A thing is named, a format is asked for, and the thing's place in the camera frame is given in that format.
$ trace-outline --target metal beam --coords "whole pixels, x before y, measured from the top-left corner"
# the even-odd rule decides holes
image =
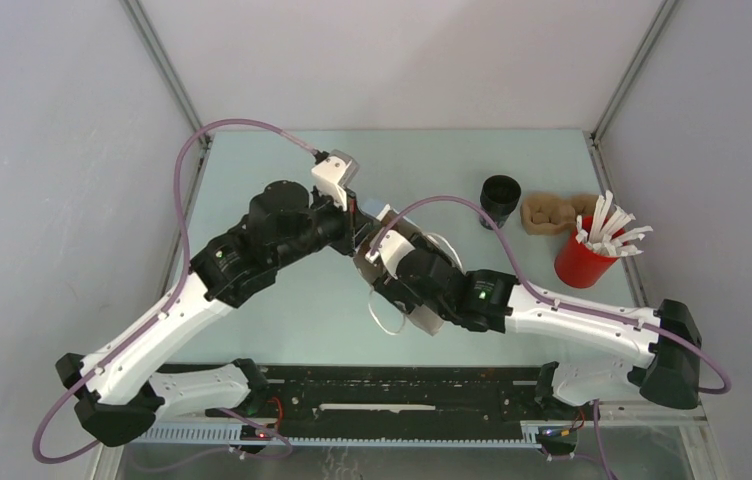
[[[176,74],[176,69],[173,68],[173,64],[170,62],[170,58],[167,56],[167,52],[164,50],[164,46],[161,44],[161,40],[155,33],[155,29],[152,27],[152,23],[149,21],[149,17],[144,10],[140,0],[120,0],[123,8],[126,10],[126,14],[129,16],[132,24],[140,36],[141,41],[146,47],[146,51],[152,58],[155,67],[158,72],[161,73],[161,77],[164,83],[167,85],[167,89],[173,95],[176,103],[179,105],[179,109],[182,111],[182,115],[190,125],[193,131],[197,131],[202,127],[202,122],[199,120],[199,115],[196,113],[196,109],[191,103],[188,92],[185,90],[185,86]],[[200,138],[200,145],[205,148],[207,146],[207,137]]]
[[[656,46],[656,42],[667,27],[673,12],[676,7],[681,3],[681,0],[664,0],[659,10],[656,12],[656,16],[653,17],[653,21],[650,23],[650,27],[647,29],[647,33],[644,34],[644,38],[641,39],[641,43],[638,45],[638,49],[635,51],[635,55],[632,57],[632,61],[629,63],[629,67],[626,69],[626,73],[623,74],[620,83],[615,89],[612,98],[609,100],[609,104],[606,106],[606,110],[600,116],[600,120],[597,122],[596,128],[592,136],[597,143],[603,140],[606,132],[609,130],[614,118],[617,116],[620,106],[644,65],[647,63],[647,59],[653,52],[653,47]]]

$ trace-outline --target table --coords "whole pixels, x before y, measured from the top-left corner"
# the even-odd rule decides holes
[[[351,184],[360,202],[385,201],[397,210],[436,194],[478,201],[482,182],[506,174],[534,191],[560,195],[598,192],[598,181],[578,130],[440,130],[301,132],[325,150],[352,155],[360,170]],[[217,133],[190,217],[195,249],[236,224],[250,198],[275,180],[311,188],[313,159],[268,132]],[[509,271],[506,256],[476,214],[458,204],[426,205],[410,217],[424,230],[444,235],[466,268]],[[594,287],[575,290],[553,270],[566,236],[529,236],[515,211],[504,231],[529,279],[559,293],[634,306],[623,267],[609,270]],[[507,366],[580,361],[603,352],[535,335],[470,333],[447,324],[435,337],[410,327],[385,335],[367,311],[369,287],[351,259],[331,249],[282,270],[276,284],[207,328],[173,362],[225,363],[250,357],[259,364],[385,366]],[[387,328],[401,317],[378,296],[377,314]]]

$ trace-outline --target gray wall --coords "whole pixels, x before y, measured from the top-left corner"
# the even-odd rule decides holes
[[[175,232],[172,162],[189,129],[119,2],[0,2],[0,478],[81,478],[35,463],[61,393],[53,364],[157,297]],[[89,441],[69,408],[52,455]]]
[[[603,151],[656,228],[650,296],[687,302],[732,374],[703,400],[732,476],[752,478],[752,1],[682,2]]]

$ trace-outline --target white string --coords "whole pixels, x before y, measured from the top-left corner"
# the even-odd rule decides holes
[[[373,317],[373,321],[376,322],[376,325],[379,325],[379,328],[382,329],[383,332],[387,333],[388,335],[394,336],[399,335],[400,332],[402,332],[403,328],[405,328],[406,323],[406,316],[403,314],[403,323],[400,325],[400,328],[398,328],[396,331],[390,331],[387,328],[385,328],[384,325],[382,325],[382,322],[379,320],[379,317],[376,316],[376,312],[373,311],[373,292],[375,292],[375,289],[370,289],[370,294],[367,296],[367,310],[370,311],[370,316]]]
[[[440,233],[434,233],[434,232],[427,232],[427,233],[424,233],[424,235],[426,235],[426,238],[428,238],[429,240],[432,240],[433,242],[435,242],[435,244],[438,245],[439,247],[447,247],[447,250],[449,250],[450,253],[452,254],[453,261],[455,261],[456,265],[458,266],[458,269],[461,270],[462,273],[464,273],[464,266],[462,266],[461,264],[461,258],[459,258],[458,252],[455,251],[455,248],[453,248],[453,246],[450,245],[450,242],[446,238],[444,238],[443,235],[441,235]]]

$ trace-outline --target metal frame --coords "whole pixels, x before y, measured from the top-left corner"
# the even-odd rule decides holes
[[[202,123],[190,98],[184,88],[184,85],[180,81],[172,63],[170,62],[166,51],[161,45],[161,41],[155,33],[151,22],[141,4],[140,0],[120,0],[120,3],[124,6],[126,14],[132,21],[133,25],[138,31],[138,35],[144,43],[147,51],[150,54],[151,59],[158,68],[162,75],[167,88],[172,93],[174,99],[179,105],[182,115],[185,120],[191,126],[193,130],[198,130]],[[600,141],[608,132],[609,126],[616,117],[620,110],[620,107],[626,98],[627,93],[631,89],[633,83],[641,73],[650,53],[652,52],[657,40],[665,30],[672,14],[676,10],[679,4],[679,0],[665,0],[659,7],[656,16],[650,24],[647,32],[644,35],[641,43],[636,50],[636,53],[627,68],[623,78],[619,85],[615,89],[609,103],[601,115],[596,128],[590,134],[586,133],[586,144],[591,156],[591,161],[594,165],[595,172],[597,174],[597,180],[603,189],[612,188],[612,179],[609,172],[605,167],[603,161],[602,151],[599,146]],[[209,154],[210,138],[205,137],[200,139],[200,160],[197,169],[194,172],[194,178],[192,179],[190,190],[188,192],[188,200],[186,205],[186,211],[192,211],[192,205],[198,192],[198,187],[201,181],[202,173],[204,171],[205,160]],[[174,255],[173,259],[177,258],[178,253],[178,234],[174,239]],[[641,275],[639,274],[637,265],[628,259],[624,262],[624,268],[627,275],[628,283],[630,284],[631,293],[633,299],[638,305],[647,305],[648,298],[646,289],[641,281]],[[175,260],[170,264],[164,278],[162,280],[163,288],[172,278],[175,270]],[[601,411],[603,412],[603,419],[600,421],[602,426],[639,426],[644,424],[649,425],[663,425],[663,426],[678,426],[680,434],[682,436],[685,451],[688,455],[689,464],[691,465],[692,473],[695,480],[723,480],[728,478],[726,471],[723,467],[723,462],[720,458],[720,453],[714,443],[711,429],[705,417],[705,413],[702,407],[692,410],[690,412],[681,412],[677,410],[669,410],[657,405],[650,404],[648,402],[612,402],[601,403]],[[537,432],[537,428],[545,425],[555,425],[556,422],[524,422],[523,428],[527,433]],[[204,435],[205,430],[220,431],[220,429],[228,431],[232,428],[239,428],[239,426],[230,420],[223,418],[204,418],[204,417],[185,417],[184,421],[174,422],[174,425],[160,425],[154,427],[147,435],[142,437],[141,441],[145,443],[190,443],[190,438],[196,438],[197,435]],[[227,435],[220,435],[215,437],[210,435],[208,438],[218,438],[228,443]],[[529,439],[532,439],[534,435],[528,435]],[[203,442],[208,441],[208,438],[203,437]],[[318,443],[315,441],[309,441],[304,439],[296,439],[297,444],[302,445],[329,445],[331,442],[321,440]],[[363,442],[367,445],[376,445],[372,442]],[[402,442],[391,442],[391,445],[408,445]],[[430,444],[429,446],[440,446],[436,444]],[[477,447],[512,447],[512,448],[533,448],[534,442],[512,442],[502,444],[487,444],[487,443],[474,443],[463,445],[460,443],[450,443],[448,446],[477,446]],[[119,467],[123,454],[123,447],[118,448],[105,448],[99,446],[94,450],[94,457],[91,459],[90,468],[85,478],[88,480],[113,480],[116,479],[119,473]]]

